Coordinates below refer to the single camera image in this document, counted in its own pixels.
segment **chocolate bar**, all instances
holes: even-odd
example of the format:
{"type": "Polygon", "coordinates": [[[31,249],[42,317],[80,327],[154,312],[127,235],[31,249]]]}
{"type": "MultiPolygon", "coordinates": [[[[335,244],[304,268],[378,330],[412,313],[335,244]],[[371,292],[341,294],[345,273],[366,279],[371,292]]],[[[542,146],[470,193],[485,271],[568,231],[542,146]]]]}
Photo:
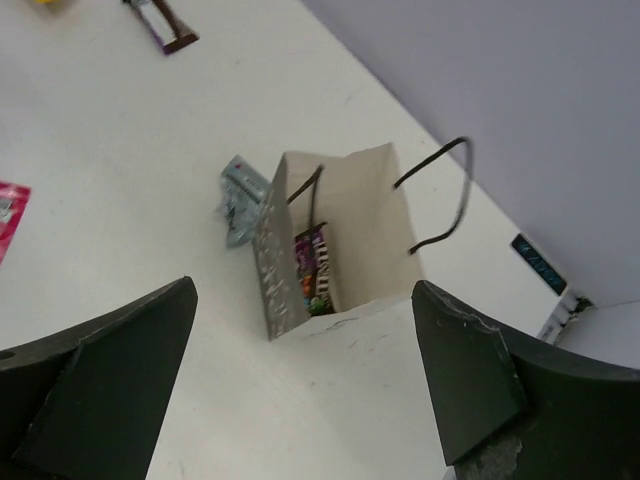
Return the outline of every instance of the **chocolate bar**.
{"type": "Polygon", "coordinates": [[[165,55],[171,55],[198,40],[198,35],[180,20],[164,0],[122,0],[147,26],[165,55]]]}
{"type": "Polygon", "coordinates": [[[312,317],[338,310],[335,285],[326,244],[326,222],[297,235],[294,242],[298,281],[307,311],[312,317]]]}

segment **black label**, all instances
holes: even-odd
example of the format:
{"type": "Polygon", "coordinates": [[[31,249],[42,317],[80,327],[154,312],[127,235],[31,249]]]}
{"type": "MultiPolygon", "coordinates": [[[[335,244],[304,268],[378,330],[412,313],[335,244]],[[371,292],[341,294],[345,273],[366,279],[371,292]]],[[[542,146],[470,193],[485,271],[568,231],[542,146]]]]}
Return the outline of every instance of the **black label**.
{"type": "Polygon", "coordinates": [[[549,265],[549,262],[533,248],[522,234],[519,234],[515,240],[511,242],[511,246],[557,295],[561,295],[562,292],[564,292],[565,288],[567,288],[566,280],[549,265]]]}

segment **white table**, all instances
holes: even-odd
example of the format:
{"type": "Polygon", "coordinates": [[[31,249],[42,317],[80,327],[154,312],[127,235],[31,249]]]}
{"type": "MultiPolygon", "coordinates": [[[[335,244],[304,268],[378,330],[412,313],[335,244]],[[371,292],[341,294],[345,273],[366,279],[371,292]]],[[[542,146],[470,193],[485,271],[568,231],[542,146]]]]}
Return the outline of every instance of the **white table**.
{"type": "MultiPolygon", "coordinates": [[[[394,141],[407,170],[438,145],[295,0],[173,6],[202,38],[164,58],[118,0],[57,18],[0,3],[0,178],[33,187],[0,269],[0,349],[190,275],[198,314],[149,478],[439,478],[408,305],[270,344],[250,249],[225,250],[215,213],[236,153],[270,176],[287,149],[394,141]]],[[[418,237],[449,226],[461,183],[449,159],[408,182],[418,237]]],[[[421,258],[535,334],[556,299],[510,251],[516,232],[475,188],[460,231],[421,258]]]]}

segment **pink candy wrapper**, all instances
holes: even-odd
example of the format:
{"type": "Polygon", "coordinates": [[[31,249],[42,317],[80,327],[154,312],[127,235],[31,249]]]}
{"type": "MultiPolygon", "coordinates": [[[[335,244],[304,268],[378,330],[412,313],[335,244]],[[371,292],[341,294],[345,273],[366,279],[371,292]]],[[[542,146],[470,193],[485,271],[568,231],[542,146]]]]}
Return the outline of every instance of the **pink candy wrapper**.
{"type": "Polygon", "coordinates": [[[0,182],[0,264],[16,233],[30,196],[29,187],[0,182]]]}

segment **black bag handle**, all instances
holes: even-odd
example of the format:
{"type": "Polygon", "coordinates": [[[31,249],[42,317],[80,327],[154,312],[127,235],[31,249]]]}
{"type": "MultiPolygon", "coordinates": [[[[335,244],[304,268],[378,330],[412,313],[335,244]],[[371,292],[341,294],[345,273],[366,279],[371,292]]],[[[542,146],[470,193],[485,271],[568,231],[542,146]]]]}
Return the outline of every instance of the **black bag handle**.
{"type": "Polygon", "coordinates": [[[309,187],[313,186],[311,190],[311,206],[309,207],[309,231],[315,226],[315,214],[316,214],[316,196],[318,195],[318,181],[320,175],[324,170],[324,165],[318,165],[316,171],[309,177],[309,179],[302,184],[302,186],[293,192],[293,194],[287,199],[287,205],[293,202],[296,198],[302,195],[309,187]]]}
{"type": "Polygon", "coordinates": [[[409,177],[412,177],[417,172],[422,170],[424,167],[430,165],[431,163],[436,161],[438,158],[443,156],[445,153],[447,153],[449,150],[452,150],[454,147],[460,145],[461,143],[464,143],[466,146],[465,166],[464,166],[465,180],[464,180],[464,185],[462,187],[462,194],[460,195],[460,204],[458,206],[458,212],[456,214],[455,219],[453,220],[453,224],[451,225],[451,227],[449,227],[449,229],[446,232],[416,243],[413,247],[409,249],[409,255],[413,255],[425,245],[432,245],[434,243],[441,242],[442,240],[446,240],[453,234],[453,232],[455,232],[458,229],[458,227],[462,223],[462,220],[465,214],[467,213],[467,207],[469,205],[469,196],[471,195],[471,184],[473,181],[473,166],[474,166],[473,140],[471,140],[471,138],[469,137],[458,137],[455,140],[452,140],[451,142],[447,143],[444,147],[442,147],[440,150],[438,150],[436,153],[434,153],[433,155],[429,155],[418,165],[416,165],[407,173],[402,175],[398,179],[398,181],[393,184],[394,190],[399,188],[400,185],[402,185],[405,182],[405,180],[407,180],[409,177]]]}

